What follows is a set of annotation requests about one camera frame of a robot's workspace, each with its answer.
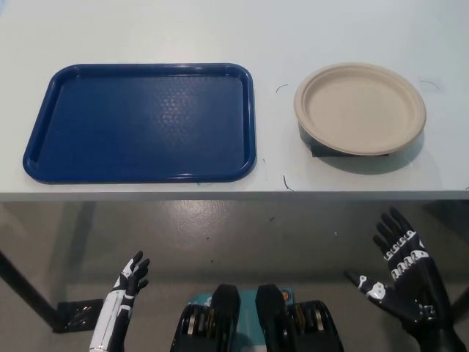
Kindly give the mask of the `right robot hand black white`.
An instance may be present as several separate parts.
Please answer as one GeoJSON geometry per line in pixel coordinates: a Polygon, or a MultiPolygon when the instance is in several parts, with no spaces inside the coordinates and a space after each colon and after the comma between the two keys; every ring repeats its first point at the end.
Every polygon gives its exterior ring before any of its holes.
{"type": "Polygon", "coordinates": [[[406,329],[450,326],[453,318],[446,287],[417,231],[396,208],[382,214],[377,231],[373,241],[386,261],[392,284],[351,270],[344,272],[345,277],[406,329]]]}

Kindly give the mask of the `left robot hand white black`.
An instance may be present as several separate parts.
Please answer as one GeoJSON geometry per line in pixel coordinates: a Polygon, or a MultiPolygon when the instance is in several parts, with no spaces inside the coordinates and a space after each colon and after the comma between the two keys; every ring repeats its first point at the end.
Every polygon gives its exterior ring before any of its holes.
{"type": "Polygon", "coordinates": [[[89,351],[124,351],[136,296],[148,285],[149,259],[137,252],[120,272],[106,296],[97,319],[89,351]]]}

